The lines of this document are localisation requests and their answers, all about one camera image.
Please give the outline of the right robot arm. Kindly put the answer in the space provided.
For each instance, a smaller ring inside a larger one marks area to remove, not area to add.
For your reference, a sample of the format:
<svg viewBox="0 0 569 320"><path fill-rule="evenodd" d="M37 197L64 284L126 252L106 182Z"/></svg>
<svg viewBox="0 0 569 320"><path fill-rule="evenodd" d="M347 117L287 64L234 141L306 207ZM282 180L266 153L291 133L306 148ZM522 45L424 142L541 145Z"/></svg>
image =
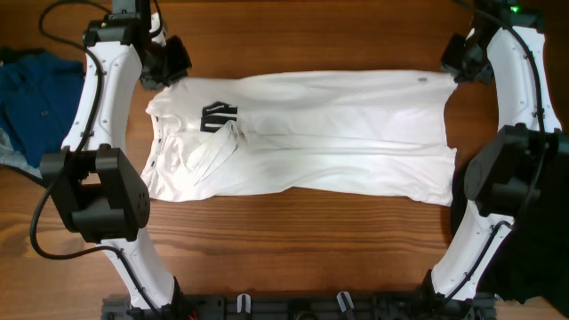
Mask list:
<svg viewBox="0 0 569 320"><path fill-rule="evenodd" d="M442 65L458 83L495 84L498 130L453 179L455 231L421 290L430 308L545 295L568 271L568 137L550 105L545 37L534 18L478 14Z"/></svg>

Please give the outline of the white printed t-shirt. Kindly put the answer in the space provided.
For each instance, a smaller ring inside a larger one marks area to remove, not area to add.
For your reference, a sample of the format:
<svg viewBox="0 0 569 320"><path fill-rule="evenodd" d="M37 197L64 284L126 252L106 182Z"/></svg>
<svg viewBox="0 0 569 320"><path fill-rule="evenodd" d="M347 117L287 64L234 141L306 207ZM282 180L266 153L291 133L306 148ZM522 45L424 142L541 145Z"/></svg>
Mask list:
<svg viewBox="0 0 569 320"><path fill-rule="evenodd" d="M142 179L168 202L312 188L448 205L456 151L442 73L319 71L184 78L149 104Z"/></svg>

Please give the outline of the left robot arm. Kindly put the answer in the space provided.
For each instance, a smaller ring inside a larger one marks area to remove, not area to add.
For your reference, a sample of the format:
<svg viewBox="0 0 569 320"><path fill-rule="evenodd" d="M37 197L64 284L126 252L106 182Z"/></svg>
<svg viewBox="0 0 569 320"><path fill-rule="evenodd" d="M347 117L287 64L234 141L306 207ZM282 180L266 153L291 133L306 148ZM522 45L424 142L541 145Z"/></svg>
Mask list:
<svg viewBox="0 0 569 320"><path fill-rule="evenodd" d="M129 292L131 319L186 319L189 306L175 276L158 257L147 224L146 185L125 154L125 134L137 83L155 91L185 76L188 55L177 37L165 38L158 14L110 13L84 32L84 88L60 150L46 153L40 172L46 191L30 225L30 243L49 260L103 252ZM37 239L46 201L64 227L90 246L48 253Z"/></svg>

